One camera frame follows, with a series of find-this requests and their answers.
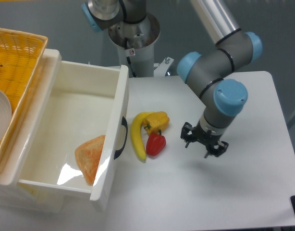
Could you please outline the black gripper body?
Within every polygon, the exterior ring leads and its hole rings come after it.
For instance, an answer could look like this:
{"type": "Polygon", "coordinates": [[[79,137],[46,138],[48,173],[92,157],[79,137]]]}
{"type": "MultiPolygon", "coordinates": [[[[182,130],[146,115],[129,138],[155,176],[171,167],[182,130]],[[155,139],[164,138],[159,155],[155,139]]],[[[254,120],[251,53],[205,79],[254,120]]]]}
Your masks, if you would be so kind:
{"type": "Polygon", "coordinates": [[[196,139],[203,145],[217,145],[226,128],[217,128],[210,125],[206,120],[199,120],[194,128],[193,134],[196,139]]]}

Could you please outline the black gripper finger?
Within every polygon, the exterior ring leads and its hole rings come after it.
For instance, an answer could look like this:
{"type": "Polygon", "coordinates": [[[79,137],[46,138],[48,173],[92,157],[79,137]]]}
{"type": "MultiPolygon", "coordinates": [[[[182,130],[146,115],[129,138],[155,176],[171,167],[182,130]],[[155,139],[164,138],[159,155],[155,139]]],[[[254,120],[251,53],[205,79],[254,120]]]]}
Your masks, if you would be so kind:
{"type": "Polygon", "coordinates": [[[228,147],[229,144],[225,141],[218,141],[217,145],[208,144],[206,145],[207,152],[204,158],[207,158],[208,156],[219,157],[227,151],[228,147]]]}
{"type": "Polygon", "coordinates": [[[185,122],[182,127],[181,135],[180,135],[180,138],[182,140],[184,140],[184,142],[185,142],[185,148],[187,148],[189,146],[189,144],[193,142],[192,131],[193,131],[192,125],[188,122],[185,122]]]}

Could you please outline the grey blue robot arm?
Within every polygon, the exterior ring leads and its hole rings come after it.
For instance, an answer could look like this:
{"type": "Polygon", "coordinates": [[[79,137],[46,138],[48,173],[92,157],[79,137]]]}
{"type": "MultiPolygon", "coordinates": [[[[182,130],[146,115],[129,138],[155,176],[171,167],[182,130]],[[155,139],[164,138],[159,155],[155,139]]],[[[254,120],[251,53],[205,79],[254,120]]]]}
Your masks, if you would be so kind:
{"type": "MultiPolygon", "coordinates": [[[[185,123],[181,138],[199,142],[207,155],[218,157],[228,143],[221,136],[242,111],[248,93],[245,86],[228,76],[262,54],[262,42],[252,32],[243,32],[221,0],[191,2],[216,50],[208,55],[191,52],[184,56],[177,73],[203,102],[205,110],[196,126],[185,123]]],[[[82,11],[95,32],[107,30],[118,50],[120,64],[129,77],[153,77],[154,44],[160,35],[157,19],[147,12],[144,0],[88,0],[82,11]]]]}

